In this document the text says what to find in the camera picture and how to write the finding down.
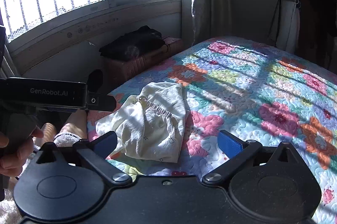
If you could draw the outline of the person's left hand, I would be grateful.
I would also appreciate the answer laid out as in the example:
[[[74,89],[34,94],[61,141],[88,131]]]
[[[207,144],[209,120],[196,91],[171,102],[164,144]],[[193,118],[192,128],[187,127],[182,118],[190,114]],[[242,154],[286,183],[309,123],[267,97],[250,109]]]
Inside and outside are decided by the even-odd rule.
[[[31,135],[25,142],[17,148],[17,150],[9,155],[1,157],[1,174],[8,177],[17,177],[21,174],[24,164],[28,156],[34,150],[33,137],[43,138],[44,134],[38,127],[32,131]]]

